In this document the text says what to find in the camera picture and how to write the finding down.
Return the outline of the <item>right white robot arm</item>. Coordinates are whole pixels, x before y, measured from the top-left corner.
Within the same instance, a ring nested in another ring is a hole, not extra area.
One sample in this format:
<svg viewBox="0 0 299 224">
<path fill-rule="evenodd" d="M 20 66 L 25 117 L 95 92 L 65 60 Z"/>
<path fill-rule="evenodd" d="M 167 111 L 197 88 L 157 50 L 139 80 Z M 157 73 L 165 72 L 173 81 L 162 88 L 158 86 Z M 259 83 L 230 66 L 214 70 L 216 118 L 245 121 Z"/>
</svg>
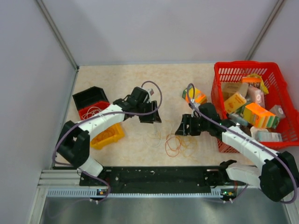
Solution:
<svg viewBox="0 0 299 224">
<path fill-rule="evenodd" d="M 183 114 L 176 135 L 199 136 L 207 132 L 254 164 L 242 165 L 233 160 L 222 163 L 224 169 L 218 173 L 222 184 L 228 185 L 232 181 L 246 183 L 259 188 L 274 202 L 280 202 L 290 193 L 293 193 L 293 198 L 289 203 L 297 199 L 299 171 L 291 153 L 270 149 L 248 136 L 233 121 L 221 119 L 212 103 L 189 106 L 192 113 Z"/>
</svg>

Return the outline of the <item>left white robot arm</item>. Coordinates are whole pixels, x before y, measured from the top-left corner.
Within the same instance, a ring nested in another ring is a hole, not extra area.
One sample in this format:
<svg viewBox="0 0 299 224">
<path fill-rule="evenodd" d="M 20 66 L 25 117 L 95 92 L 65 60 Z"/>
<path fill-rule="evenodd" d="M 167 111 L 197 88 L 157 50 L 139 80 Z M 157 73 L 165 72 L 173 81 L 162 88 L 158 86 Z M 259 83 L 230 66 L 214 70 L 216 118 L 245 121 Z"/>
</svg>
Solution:
<svg viewBox="0 0 299 224">
<path fill-rule="evenodd" d="M 133 116 L 138 116 L 141 123 L 160 123 L 157 101 L 151 99 L 153 93 L 152 89 L 135 87 L 131 94 L 115 100 L 98 114 L 77 123 L 68 121 L 59 136 L 56 152 L 74 168 L 88 173 L 94 184 L 103 184 L 106 174 L 103 166 L 90 156 L 91 140 Z"/>
</svg>

